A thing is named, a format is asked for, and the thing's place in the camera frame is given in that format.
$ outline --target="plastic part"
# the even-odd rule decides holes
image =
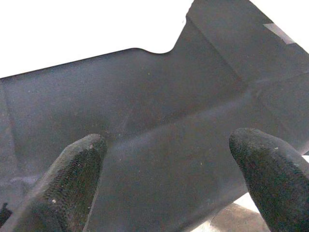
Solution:
[[[0,78],[129,48],[166,53],[192,2],[1,1]]]
[[[284,33],[283,30],[281,30],[276,24],[274,23],[270,23],[270,24],[264,24],[264,26],[266,28],[268,28],[269,30],[271,30],[273,33],[275,33],[276,35],[278,35],[281,39],[283,39],[283,41],[286,44],[294,44],[295,42],[287,35]]]
[[[279,28],[309,53],[308,7],[303,0],[250,0]]]
[[[63,148],[108,133],[88,230],[190,231],[247,192],[240,127],[309,150],[309,55],[247,0],[196,0],[166,54],[130,49],[0,80],[0,199],[24,198]]]

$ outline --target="textured plastic surface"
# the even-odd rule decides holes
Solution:
[[[111,145],[91,232],[181,231],[247,190],[230,133],[253,127],[302,154],[309,55],[246,0],[196,0],[175,48],[130,49],[1,79],[0,199],[14,210],[61,150]]]

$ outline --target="white background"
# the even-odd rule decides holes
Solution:
[[[171,50],[193,0],[2,0],[0,78],[138,47]],[[309,52],[308,0],[251,0]]]

